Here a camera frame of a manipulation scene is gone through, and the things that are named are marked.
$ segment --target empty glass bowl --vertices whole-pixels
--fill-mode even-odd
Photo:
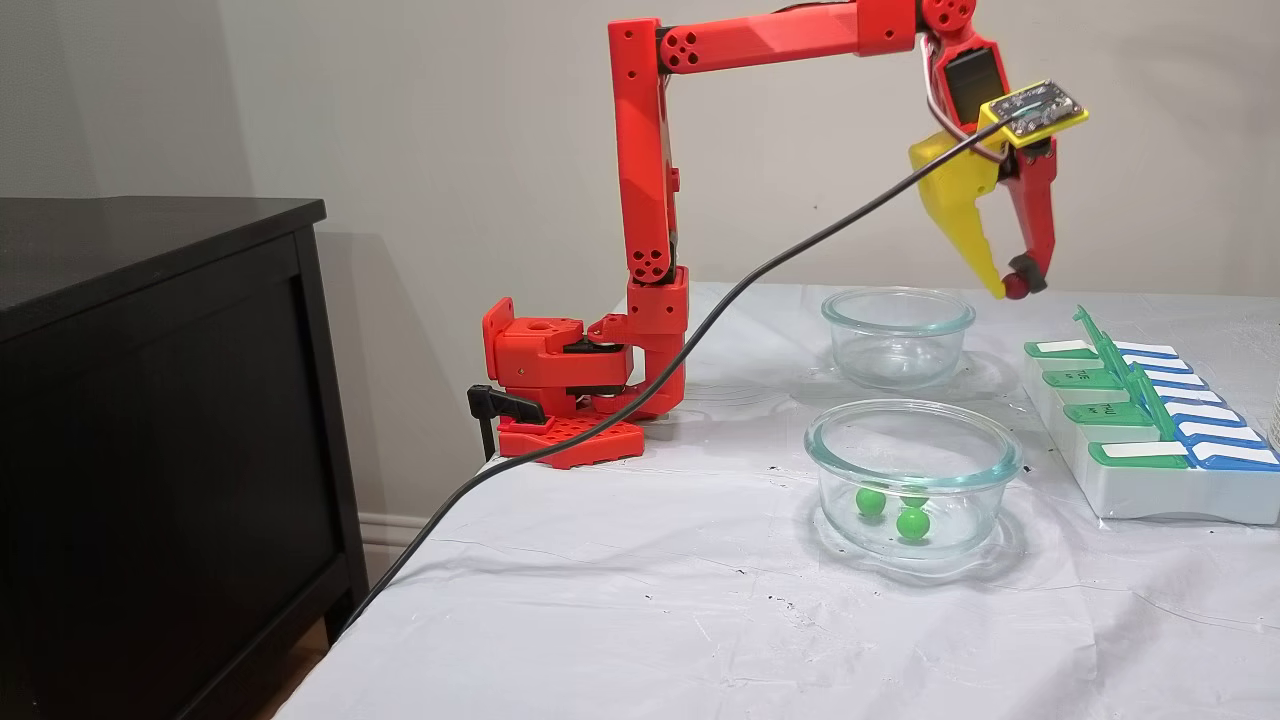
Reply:
[[[960,555],[991,534],[1021,446],[1002,425],[951,405],[865,400],[809,425],[822,510],[854,544],[891,557]]]
[[[828,297],[831,347],[840,372],[858,384],[914,389],[951,377],[964,332],[977,316],[957,297],[932,290],[851,290]]]

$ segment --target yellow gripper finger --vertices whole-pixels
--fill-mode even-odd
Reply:
[[[988,141],[1000,151],[997,137]],[[911,168],[919,170],[956,146],[955,138],[940,132],[910,149]],[[1000,167],[975,152],[964,152],[919,182],[920,200],[934,224],[951,240],[965,263],[997,299],[1005,297],[1005,284],[991,259],[991,245],[982,232],[977,201],[996,188]]]

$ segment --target robotic arm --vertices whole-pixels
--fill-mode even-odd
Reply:
[[[611,23],[628,311],[584,328],[581,320],[566,318],[516,318],[508,297],[485,315],[490,379],[545,413],[534,415],[544,421],[503,419],[502,455],[579,434],[646,389],[649,380],[627,386],[631,347],[644,350],[645,377],[653,378],[684,343],[689,270],[676,263],[680,170],[671,160],[666,104],[672,76],[827,55],[906,53],[924,33],[928,105],[945,129],[911,147],[919,168],[986,124],[984,104],[1009,95],[998,47],[972,27],[975,6],[977,0],[849,0],[676,27],[654,18]],[[1028,137],[1034,141],[1007,150],[1000,142],[975,145],[920,184],[929,215],[997,297],[1021,299],[1044,290],[1053,255],[1050,184],[1057,176],[1056,145],[1052,136]],[[1010,191],[1027,246],[1002,279],[974,205],[997,182]],[[654,418],[678,405],[684,379],[681,368],[631,419]],[[547,461],[568,468],[643,450],[640,428],[622,423]]]

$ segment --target black dresser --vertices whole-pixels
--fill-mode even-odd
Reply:
[[[227,719],[367,592],[319,200],[0,199],[0,717]]]

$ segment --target white tablecloth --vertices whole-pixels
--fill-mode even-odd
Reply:
[[[695,286],[695,322],[726,287]],[[279,717],[1280,717],[1280,530],[1098,520],[1015,370],[1024,341],[1082,337],[1080,302],[1263,429],[1280,300],[964,292],[961,369],[918,395],[1006,423],[1029,471],[991,541],[913,574],[817,507],[805,427],[873,395],[831,369],[836,290],[744,296],[643,457],[472,492]]]

